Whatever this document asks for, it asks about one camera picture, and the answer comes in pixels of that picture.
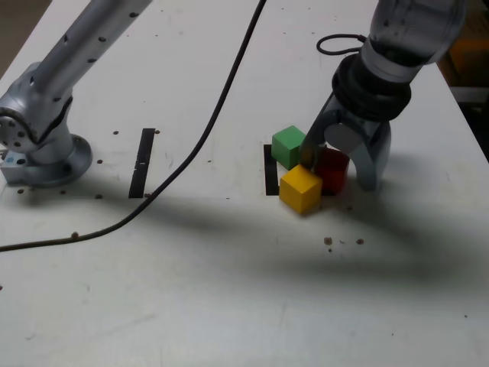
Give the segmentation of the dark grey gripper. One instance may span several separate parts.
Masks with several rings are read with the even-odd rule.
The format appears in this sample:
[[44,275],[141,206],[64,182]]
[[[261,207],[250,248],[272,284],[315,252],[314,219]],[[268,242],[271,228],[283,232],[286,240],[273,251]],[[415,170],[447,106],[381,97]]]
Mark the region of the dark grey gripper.
[[[353,126],[339,124],[341,118]],[[363,128],[377,130],[369,138]],[[300,164],[314,171],[326,142],[350,158],[363,191],[378,189],[390,154],[389,123],[361,118],[331,94],[300,145]]]

